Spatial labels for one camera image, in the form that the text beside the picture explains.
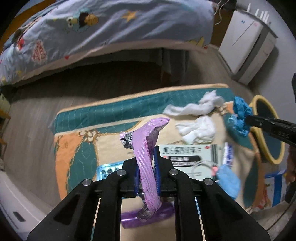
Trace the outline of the person's right hand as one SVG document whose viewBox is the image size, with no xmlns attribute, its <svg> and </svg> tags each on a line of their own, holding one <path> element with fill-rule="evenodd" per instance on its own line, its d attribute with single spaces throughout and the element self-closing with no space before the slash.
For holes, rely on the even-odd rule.
<svg viewBox="0 0 296 241">
<path fill-rule="evenodd" d="M 287 183 L 293 183 L 295 181 L 295 169 L 296 169 L 296 150 L 295 147 L 289 146 L 287 157 Z"/>
</svg>

